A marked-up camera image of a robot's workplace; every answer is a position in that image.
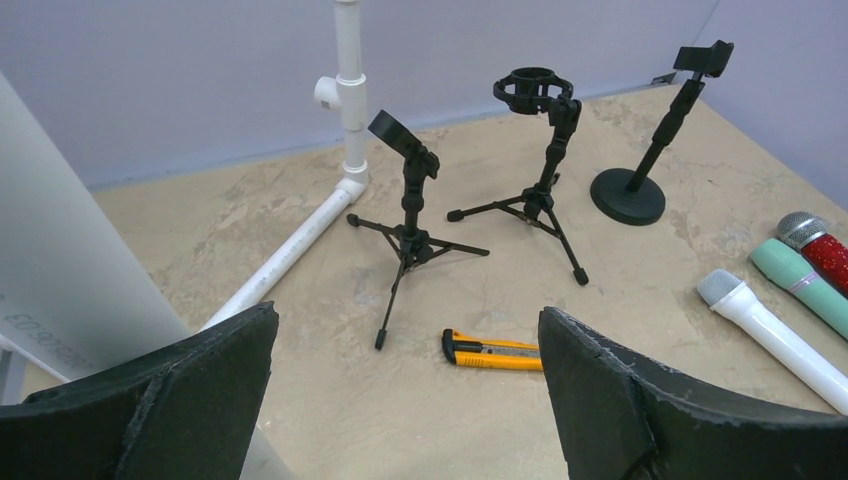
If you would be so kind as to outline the yellow utility knife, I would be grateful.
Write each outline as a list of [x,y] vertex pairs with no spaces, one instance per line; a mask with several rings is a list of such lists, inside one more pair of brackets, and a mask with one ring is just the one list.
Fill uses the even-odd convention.
[[485,340],[444,329],[441,348],[452,365],[481,369],[543,371],[539,347],[533,344]]

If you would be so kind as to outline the black round-base mic stand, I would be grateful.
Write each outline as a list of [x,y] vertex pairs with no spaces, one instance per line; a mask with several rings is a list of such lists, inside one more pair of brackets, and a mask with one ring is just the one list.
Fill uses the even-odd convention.
[[590,197],[601,213],[630,226],[647,226],[662,217],[666,197],[649,173],[680,131],[705,87],[705,77],[718,78],[729,63],[735,44],[723,40],[709,47],[684,46],[679,49],[673,69],[689,71],[687,79],[671,101],[656,127],[651,143],[634,170],[610,168],[599,173],[590,185]]

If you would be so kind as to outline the black tripod stand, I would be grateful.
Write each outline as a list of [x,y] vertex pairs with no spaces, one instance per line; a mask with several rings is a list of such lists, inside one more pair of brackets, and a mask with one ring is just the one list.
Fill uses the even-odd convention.
[[493,85],[493,95],[513,113],[548,116],[553,134],[545,150],[545,165],[539,180],[520,195],[469,209],[453,210],[446,214],[446,219],[458,222],[494,209],[511,214],[559,239],[573,267],[576,282],[585,286],[589,283],[588,275],[554,213],[554,198],[551,194],[553,185],[559,179],[557,168],[565,158],[568,143],[577,130],[582,111],[582,103],[573,97],[574,86],[551,69],[522,67],[497,80]]
[[355,228],[366,228],[381,233],[394,250],[399,266],[391,286],[391,296],[380,329],[375,338],[374,348],[378,351],[385,344],[388,323],[395,302],[397,289],[403,276],[410,270],[428,263],[451,251],[464,252],[485,257],[488,249],[450,242],[432,237],[428,231],[418,225],[419,214],[423,210],[423,196],[426,178],[435,179],[441,163],[438,156],[430,151],[422,141],[406,126],[385,110],[377,113],[368,126],[368,130],[404,159],[404,190],[401,208],[404,221],[394,227],[372,222],[350,213],[347,222]]

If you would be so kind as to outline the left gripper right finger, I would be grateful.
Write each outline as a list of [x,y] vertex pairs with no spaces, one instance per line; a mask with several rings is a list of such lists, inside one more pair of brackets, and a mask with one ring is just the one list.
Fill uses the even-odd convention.
[[739,394],[556,307],[538,341],[572,479],[843,479],[847,420]]

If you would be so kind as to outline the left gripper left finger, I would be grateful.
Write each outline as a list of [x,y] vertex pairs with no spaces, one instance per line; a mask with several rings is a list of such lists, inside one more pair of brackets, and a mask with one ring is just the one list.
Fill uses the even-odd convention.
[[279,316],[257,304],[124,364],[1,410],[5,479],[236,479]]

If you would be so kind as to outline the red glitter microphone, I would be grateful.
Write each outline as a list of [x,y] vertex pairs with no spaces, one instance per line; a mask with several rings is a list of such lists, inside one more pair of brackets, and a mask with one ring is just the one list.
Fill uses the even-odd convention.
[[791,212],[779,220],[777,236],[847,297],[847,246],[829,232],[821,217],[807,211]]

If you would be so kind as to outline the teal toy microphone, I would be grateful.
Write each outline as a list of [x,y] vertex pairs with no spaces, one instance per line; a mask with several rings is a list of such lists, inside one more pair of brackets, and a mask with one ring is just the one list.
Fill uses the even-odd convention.
[[768,239],[749,254],[749,259],[771,282],[847,339],[847,299],[798,252],[779,240]]

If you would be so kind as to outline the white microphone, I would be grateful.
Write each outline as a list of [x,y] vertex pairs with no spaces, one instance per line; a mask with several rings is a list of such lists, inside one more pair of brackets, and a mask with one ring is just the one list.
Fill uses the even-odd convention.
[[847,414],[847,376],[769,310],[747,282],[715,269],[696,286],[708,308],[742,329],[842,415]]

